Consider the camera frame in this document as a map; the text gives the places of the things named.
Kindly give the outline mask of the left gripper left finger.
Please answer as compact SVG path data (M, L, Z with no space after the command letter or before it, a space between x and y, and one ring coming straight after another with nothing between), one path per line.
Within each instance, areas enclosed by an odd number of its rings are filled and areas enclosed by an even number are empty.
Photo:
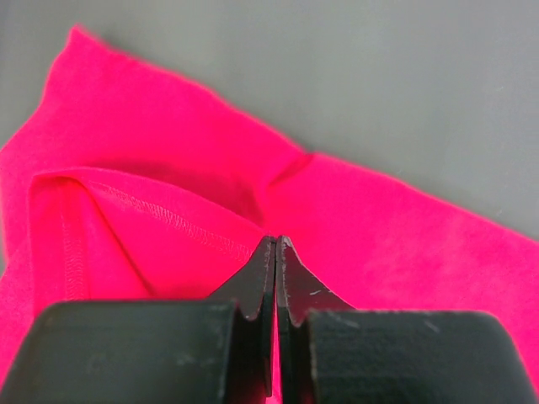
M273 237L204 300L56 304L34 322L4 403L262 403L272 393Z

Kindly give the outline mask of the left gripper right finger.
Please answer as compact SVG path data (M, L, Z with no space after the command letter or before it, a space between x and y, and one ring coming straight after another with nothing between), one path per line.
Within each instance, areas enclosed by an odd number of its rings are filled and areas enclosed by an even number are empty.
M493 316L356 310L304 266L289 238L275 254L283 402L537 402Z

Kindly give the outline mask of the magenta t shirt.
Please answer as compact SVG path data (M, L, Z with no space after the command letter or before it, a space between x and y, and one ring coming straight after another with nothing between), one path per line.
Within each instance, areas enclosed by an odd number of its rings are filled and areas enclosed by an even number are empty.
M304 151L80 29L1 151L1 210L1 390L49 307L204 300L287 237L356 310L493 316L538 395L537 242Z

